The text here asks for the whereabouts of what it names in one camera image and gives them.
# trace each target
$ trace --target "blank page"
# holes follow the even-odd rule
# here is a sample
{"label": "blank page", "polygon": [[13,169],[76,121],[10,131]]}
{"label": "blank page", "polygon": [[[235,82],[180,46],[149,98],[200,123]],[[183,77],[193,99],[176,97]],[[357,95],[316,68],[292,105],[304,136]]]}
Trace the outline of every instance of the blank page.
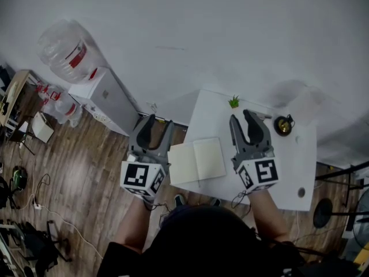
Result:
{"label": "blank page", "polygon": [[194,141],[194,152],[199,179],[226,175],[219,138]]}
{"label": "blank page", "polygon": [[198,180],[193,143],[171,146],[168,152],[171,184],[182,184]]}

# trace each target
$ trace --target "green plant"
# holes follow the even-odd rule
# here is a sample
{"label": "green plant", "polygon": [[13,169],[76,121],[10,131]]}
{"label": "green plant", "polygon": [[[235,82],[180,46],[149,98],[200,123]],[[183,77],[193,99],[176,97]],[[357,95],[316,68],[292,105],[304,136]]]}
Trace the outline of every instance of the green plant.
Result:
{"label": "green plant", "polygon": [[230,99],[228,102],[231,108],[237,108],[240,104],[240,100],[238,99],[238,96],[233,96],[233,99]]}

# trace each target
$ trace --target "brass object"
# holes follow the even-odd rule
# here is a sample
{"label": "brass object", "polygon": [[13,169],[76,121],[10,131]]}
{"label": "brass object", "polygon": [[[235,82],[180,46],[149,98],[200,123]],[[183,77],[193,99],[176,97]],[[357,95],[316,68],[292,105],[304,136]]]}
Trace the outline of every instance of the brass object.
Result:
{"label": "brass object", "polygon": [[287,117],[279,116],[274,121],[274,129],[280,136],[287,136],[291,133],[292,128],[295,126],[295,121],[291,115]]}

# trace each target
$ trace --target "black sleeve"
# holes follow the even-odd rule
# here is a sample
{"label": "black sleeve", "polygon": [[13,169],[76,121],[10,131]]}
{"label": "black sleeve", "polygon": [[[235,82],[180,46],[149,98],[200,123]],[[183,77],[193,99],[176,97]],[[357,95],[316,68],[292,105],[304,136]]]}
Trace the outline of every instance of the black sleeve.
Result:
{"label": "black sleeve", "polygon": [[304,265],[305,260],[291,242],[282,242],[272,247],[272,255],[279,269],[291,269]]}
{"label": "black sleeve", "polygon": [[97,277],[135,276],[140,260],[141,255],[134,250],[121,244],[110,242]]}

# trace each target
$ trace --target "wooden floor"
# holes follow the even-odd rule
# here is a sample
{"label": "wooden floor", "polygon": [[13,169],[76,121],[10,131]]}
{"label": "wooden floor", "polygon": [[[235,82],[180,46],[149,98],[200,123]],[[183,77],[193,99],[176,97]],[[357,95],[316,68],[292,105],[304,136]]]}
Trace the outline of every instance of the wooden floor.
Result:
{"label": "wooden floor", "polygon": [[[40,99],[29,90],[26,94],[27,104],[23,106],[26,106],[26,112],[34,114],[40,108]],[[163,127],[162,123],[155,124],[154,139],[159,137]],[[26,168],[31,179],[27,188],[15,196],[16,203],[24,207],[32,194],[32,177],[36,190],[41,177],[46,173],[49,174],[50,185],[42,185],[37,196],[38,203],[59,213],[64,220],[74,224],[85,239],[97,247],[103,255],[133,198],[130,193],[119,187],[120,166],[121,161],[126,157],[128,138],[108,130],[86,111],[76,128],[71,128],[68,123],[65,125],[56,123],[54,129],[55,133],[47,144],[36,139],[28,143],[36,154],[34,171],[33,156],[26,149],[19,151],[15,143],[4,145],[2,147],[3,177],[9,181],[15,165]],[[176,127],[173,143],[182,143],[185,135],[185,128]],[[328,171],[326,166],[317,166],[318,174]],[[344,177],[339,178],[339,181],[345,180]],[[292,240],[296,239],[299,229],[298,246],[328,252],[341,247],[341,233],[346,217],[332,218],[324,229],[317,230],[312,225],[312,214],[318,201],[325,197],[332,199],[334,210],[347,210],[342,206],[346,188],[336,184],[320,182],[316,184],[310,212],[299,212],[297,217],[297,212],[284,211],[283,215],[291,231]],[[191,205],[208,203],[211,199],[169,186],[166,179],[159,191],[157,203],[167,202],[169,207],[173,208],[172,199],[177,193],[184,194]],[[351,208],[355,206],[357,198],[358,192],[352,192]],[[232,209],[229,202],[223,202],[223,206]],[[247,224],[253,225],[252,211],[245,216],[248,208],[247,205],[241,204],[232,210]],[[166,213],[164,207],[158,207],[152,212],[146,247],[150,245],[157,233],[160,215],[164,213]],[[11,210],[8,204],[6,209],[0,210],[0,219],[29,221],[39,230],[46,230],[46,221],[54,220],[59,237],[70,240],[70,257],[73,262],[65,263],[59,259],[59,264],[51,269],[47,276],[96,275],[101,263],[100,257],[84,243],[75,229],[63,223],[57,215],[45,209],[35,210],[32,206],[20,211]],[[315,257],[306,256],[306,259],[313,260]]]}

